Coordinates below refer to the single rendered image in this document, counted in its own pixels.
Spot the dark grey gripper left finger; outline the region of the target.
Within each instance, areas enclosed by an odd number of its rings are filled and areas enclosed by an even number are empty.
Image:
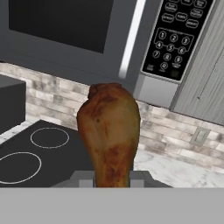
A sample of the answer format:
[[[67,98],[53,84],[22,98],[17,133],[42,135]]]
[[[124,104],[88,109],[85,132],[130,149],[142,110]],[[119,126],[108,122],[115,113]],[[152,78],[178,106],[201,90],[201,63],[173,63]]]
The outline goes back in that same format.
[[[92,188],[95,187],[95,172],[94,171],[75,171],[70,179],[64,180],[54,187],[80,187]]]

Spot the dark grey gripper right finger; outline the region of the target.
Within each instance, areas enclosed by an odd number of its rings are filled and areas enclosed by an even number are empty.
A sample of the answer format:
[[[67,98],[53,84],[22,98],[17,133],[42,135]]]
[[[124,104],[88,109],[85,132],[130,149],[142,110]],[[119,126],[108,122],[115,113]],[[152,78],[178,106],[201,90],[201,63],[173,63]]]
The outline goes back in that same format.
[[[143,187],[169,187],[167,184],[155,180],[148,171],[130,171],[129,172],[129,187],[143,188]]]

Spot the brown chicken drumstick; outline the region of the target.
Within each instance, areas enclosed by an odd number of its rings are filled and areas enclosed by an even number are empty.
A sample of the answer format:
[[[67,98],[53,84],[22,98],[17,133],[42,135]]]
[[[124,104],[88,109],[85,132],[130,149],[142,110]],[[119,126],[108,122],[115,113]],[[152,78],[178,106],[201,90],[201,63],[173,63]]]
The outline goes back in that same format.
[[[132,94],[119,83],[94,84],[76,120],[96,185],[126,187],[140,136],[140,113]]]

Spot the black hob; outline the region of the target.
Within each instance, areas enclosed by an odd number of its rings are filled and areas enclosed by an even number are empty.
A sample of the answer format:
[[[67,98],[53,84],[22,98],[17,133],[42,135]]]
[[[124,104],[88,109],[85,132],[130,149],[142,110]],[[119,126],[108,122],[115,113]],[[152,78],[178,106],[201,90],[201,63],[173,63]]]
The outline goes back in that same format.
[[[0,144],[0,187],[52,187],[93,165],[78,131],[39,120]]]

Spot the dark grey box appliance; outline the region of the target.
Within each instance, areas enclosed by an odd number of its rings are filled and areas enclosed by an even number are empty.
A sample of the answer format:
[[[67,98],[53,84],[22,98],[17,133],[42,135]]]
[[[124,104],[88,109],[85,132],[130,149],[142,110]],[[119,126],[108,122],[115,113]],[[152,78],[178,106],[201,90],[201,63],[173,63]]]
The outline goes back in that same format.
[[[25,121],[26,82],[0,74],[0,134]]]

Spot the grey wooden cupboard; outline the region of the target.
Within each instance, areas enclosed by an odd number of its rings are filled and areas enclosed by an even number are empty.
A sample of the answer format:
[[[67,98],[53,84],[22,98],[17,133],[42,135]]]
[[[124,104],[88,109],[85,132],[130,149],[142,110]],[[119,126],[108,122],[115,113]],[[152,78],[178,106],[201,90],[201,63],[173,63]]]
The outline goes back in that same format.
[[[171,110],[224,126],[224,0],[217,0]]]

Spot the grey microwave oven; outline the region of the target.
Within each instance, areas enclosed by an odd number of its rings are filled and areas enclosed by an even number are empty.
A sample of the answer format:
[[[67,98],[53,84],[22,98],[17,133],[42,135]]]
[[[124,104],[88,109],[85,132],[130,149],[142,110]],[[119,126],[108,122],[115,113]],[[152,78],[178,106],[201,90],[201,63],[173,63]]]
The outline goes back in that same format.
[[[169,108],[217,0],[146,0],[125,79],[137,0],[0,0],[0,61],[86,85],[118,82]]]

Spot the grey wall socket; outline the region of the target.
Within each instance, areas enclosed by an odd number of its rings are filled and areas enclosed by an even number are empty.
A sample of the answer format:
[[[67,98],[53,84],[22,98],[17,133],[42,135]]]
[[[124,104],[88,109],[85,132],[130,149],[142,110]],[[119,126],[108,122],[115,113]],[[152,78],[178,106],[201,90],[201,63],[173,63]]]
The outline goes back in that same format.
[[[207,140],[209,133],[210,133],[210,129],[198,127],[192,136],[190,144],[202,146],[204,142]]]

